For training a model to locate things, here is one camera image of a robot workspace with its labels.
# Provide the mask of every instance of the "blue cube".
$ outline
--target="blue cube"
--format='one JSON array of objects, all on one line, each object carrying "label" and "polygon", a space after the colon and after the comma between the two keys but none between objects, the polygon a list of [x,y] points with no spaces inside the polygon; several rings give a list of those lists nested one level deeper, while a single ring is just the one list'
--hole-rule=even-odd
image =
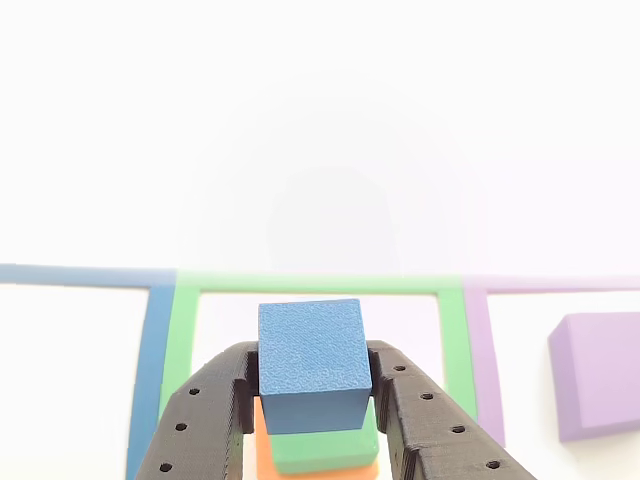
[{"label": "blue cube", "polygon": [[357,430],[371,394],[360,301],[262,304],[260,397],[270,435]]}]

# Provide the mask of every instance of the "purple tape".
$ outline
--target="purple tape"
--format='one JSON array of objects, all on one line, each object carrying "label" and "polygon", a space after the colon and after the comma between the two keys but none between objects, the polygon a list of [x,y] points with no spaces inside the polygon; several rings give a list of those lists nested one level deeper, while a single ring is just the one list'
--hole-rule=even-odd
[{"label": "purple tape", "polygon": [[493,346],[487,292],[480,288],[465,288],[464,301],[473,360],[478,424],[504,447],[500,379]]},{"label": "purple tape", "polygon": [[473,361],[478,424],[506,445],[502,394],[491,332],[490,294],[578,293],[640,290],[640,277],[467,277],[465,308]]}]

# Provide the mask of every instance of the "green tape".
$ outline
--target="green tape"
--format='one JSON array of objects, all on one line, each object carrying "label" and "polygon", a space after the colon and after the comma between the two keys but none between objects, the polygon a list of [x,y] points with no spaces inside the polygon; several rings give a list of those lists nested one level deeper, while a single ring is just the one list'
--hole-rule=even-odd
[{"label": "green tape", "polygon": [[206,292],[428,295],[457,285],[453,277],[374,275],[210,274],[185,272],[181,284]]},{"label": "green tape", "polygon": [[377,277],[205,274],[178,276],[167,340],[159,417],[169,398],[191,376],[198,299],[202,291],[438,296],[448,394],[477,419],[476,394],[464,294],[454,277]]},{"label": "green tape", "polygon": [[474,420],[478,418],[469,329],[462,288],[438,292],[447,393]]},{"label": "green tape", "polygon": [[162,417],[162,412],[173,392],[191,376],[191,355],[199,297],[200,289],[198,288],[179,284],[176,286],[164,359],[158,418]]}]

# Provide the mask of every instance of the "blue tape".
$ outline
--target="blue tape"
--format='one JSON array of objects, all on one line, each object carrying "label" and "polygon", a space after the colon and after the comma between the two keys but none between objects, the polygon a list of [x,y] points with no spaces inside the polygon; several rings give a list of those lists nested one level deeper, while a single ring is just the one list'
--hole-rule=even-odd
[{"label": "blue tape", "polygon": [[0,283],[67,287],[149,288],[176,283],[175,269],[127,269],[0,264]]},{"label": "blue tape", "polygon": [[156,431],[174,291],[175,287],[154,287],[149,292],[133,391],[126,480],[135,480]]}]

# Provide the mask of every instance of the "foam block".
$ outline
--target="foam block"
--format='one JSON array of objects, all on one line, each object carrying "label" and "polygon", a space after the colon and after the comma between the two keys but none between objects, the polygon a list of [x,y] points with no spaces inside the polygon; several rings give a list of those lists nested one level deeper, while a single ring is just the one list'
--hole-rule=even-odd
[{"label": "foam block", "polygon": [[271,435],[276,470],[283,474],[311,473],[371,465],[378,456],[378,428],[369,400],[360,430]]},{"label": "foam block", "polygon": [[640,429],[640,313],[567,315],[549,336],[561,441]]},{"label": "foam block", "polygon": [[315,473],[284,475],[276,470],[267,434],[260,398],[255,399],[256,469],[258,480],[374,480],[378,477],[378,460],[364,467],[330,470]]},{"label": "foam block", "polygon": [[361,429],[371,372],[360,301],[262,304],[259,317],[269,434]]}]

